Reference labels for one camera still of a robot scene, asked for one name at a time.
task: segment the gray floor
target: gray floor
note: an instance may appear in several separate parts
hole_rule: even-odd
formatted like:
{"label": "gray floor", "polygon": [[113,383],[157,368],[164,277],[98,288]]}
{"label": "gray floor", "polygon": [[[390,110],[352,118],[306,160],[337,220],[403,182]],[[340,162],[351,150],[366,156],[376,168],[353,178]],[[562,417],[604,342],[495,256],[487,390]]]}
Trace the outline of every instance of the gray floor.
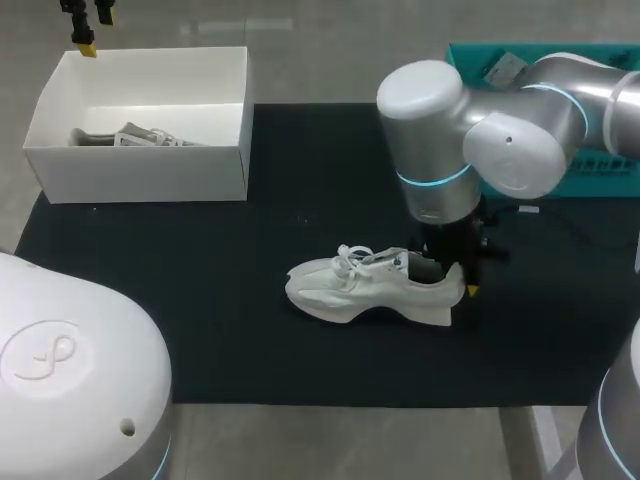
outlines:
{"label": "gray floor", "polygon": [[[448,42],[633,42],[634,0],[118,0],[99,48],[246,44],[259,102],[370,102]],[[0,0],[0,246],[39,192],[21,145],[69,43],[57,0]],[[568,445],[581,408],[556,408]],[[497,410],[180,406],[172,480],[510,478]]]}

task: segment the robotic arm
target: robotic arm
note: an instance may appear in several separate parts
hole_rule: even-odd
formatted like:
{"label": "robotic arm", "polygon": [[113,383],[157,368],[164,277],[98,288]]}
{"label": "robotic arm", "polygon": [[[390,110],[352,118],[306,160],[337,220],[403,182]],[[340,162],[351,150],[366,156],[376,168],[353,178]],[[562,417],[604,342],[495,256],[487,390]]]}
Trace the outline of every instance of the robotic arm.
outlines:
{"label": "robotic arm", "polygon": [[[95,0],[98,10],[98,20],[102,25],[113,26],[113,6],[115,0]],[[78,50],[85,57],[95,57],[96,47],[94,34],[87,22],[87,3],[85,0],[60,0],[60,7],[65,13],[71,14],[73,33],[71,41],[78,46]]]}
{"label": "robotic arm", "polygon": [[640,158],[640,72],[557,53],[502,91],[463,85],[441,61],[406,65],[378,91],[378,109],[425,254],[459,262],[471,294],[479,260],[506,252],[482,235],[482,177],[513,198],[553,190],[582,146]]}

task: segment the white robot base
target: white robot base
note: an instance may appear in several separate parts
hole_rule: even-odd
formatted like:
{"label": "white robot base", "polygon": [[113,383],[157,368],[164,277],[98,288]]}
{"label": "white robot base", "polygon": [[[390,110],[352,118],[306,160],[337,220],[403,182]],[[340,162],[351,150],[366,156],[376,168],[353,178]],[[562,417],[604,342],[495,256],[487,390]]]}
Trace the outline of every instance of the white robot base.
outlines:
{"label": "white robot base", "polygon": [[171,364],[142,308],[0,254],[0,480],[161,480]]}

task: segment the shoe sole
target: shoe sole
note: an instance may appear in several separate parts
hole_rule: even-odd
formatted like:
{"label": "shoe sole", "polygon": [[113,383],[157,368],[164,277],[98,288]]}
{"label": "shoe sole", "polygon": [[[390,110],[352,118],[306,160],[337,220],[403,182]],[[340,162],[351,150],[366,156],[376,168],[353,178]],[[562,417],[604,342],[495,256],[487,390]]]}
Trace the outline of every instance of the shoe sole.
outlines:
{"label": "shoe sole", "polygon": [[[324,320],[326,322],[332,323],[349,323],[353,321],[358,315],[362,315],[367,310],[371,310],[376,307],[353,307],[350,309],[340,309],[340,312],[332,313],[328,310],[318,310],[315,308],[310,308],[307,306],[300,305],[293,300],[289,299],[293,305],[302,310],[305,313],[308,313],[312,317],[319,318],[320,320]],[[450,327],[451,326],[451,308],[418,308],[418,307],[403,307],[403,308],[394,308],[389,307],[392,310],[395,310],[400,315],[405,317],[407,320],[411,320],[412,322],[423,323],[425,325],[435,325],[439,327]]]}

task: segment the blue light ring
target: blue light ring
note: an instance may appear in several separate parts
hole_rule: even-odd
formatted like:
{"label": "blue light ring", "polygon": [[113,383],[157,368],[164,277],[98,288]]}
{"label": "blue light ring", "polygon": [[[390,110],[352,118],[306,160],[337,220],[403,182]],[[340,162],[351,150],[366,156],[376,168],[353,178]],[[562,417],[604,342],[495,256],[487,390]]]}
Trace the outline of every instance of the blue light ring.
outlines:
{"label": "blue light ring", "polygon": [[416,182],[415,180],[409,180],[408,178],[403,177],[398,172],[396,172],[396,174],[398,175],[398,178],[400,180],[402,180],[404,183],[407,183],[407,184],[409,184],[409,185],[411,185],[413,187],[429,188],[429,187],[439,187],[439,186],[444,185],[446,183],[452,182],[456,178],[461,177],[462,175],[464,175],[470,168],[471,168],[471,165],[466,165],[466,166],[462,167],[462,169],[460,171],[454,173],[453,175],[451,175],[451,176],[449,176],[447,178],[443,178],[442,180],[436,180],[434,182]]}
{"label": "blue light ring", "polygon": [[167,463],[167,457],[169,456],[169,449],[171,448],[171,435],[169,435],[169,444],[167,445],[167,451],[164,452],[164,457],[162,457],[162,462],[160,462],[160,466],[158,470],[156,470],[156,474],[151,478],[151,480],[158,480],[160,474],[162,473],[162,469],[164,468],[164,464]]}
{"label": "blue light ring", "polygon": [[587,138],[587,135],[589,134],[589,118],[587,117],[587,112],[585,111],[584,107],[580,104],[580,102],[578,102],[578,100],[576,100],[576,98],[573,95],[565,92],[561,88],[555,87],[548,83],[535,83],[533,85],[526,85],[522,87],[522,90],[525,90],[528,88],[534,88],[536,90],[549,90],[552,92],[559,93],[563,97],[569,99],[571,103],[573,103],[576,107],[578,107],[578,110],[580,110],[580,113],[584,118],[584,138]]}
{"label": "blue light ring", "polygon": [[604,438],[604,441],[607,444],[607,447],[609,448],[609,452],[611,452],[611,456],[616,461],[620,469],[625,473],[625,475],[627,476],[627,478],[629,478],[629,480],[636,480],[636,477],[634,477],[633,474],[629,471],[629,469],[625,466],[625,464],[622,463],[622,459],[618,456],[618,453],[616,452],[615,448],[613,448],[613,444],[609,439],[609,435],[607,435],[607,429],[604,426],[604,418],[602,417],[602,390],[604,389],[604,382],[607,381],[607,377],[609,376],[610,371],[611,370],[608,370],[607,374],[604,376],[604,379],[602,380],[602,385],[600,385],[600,391],[598,392],[598,418],[600,419],[600,430],[602,431],[602,437]]}

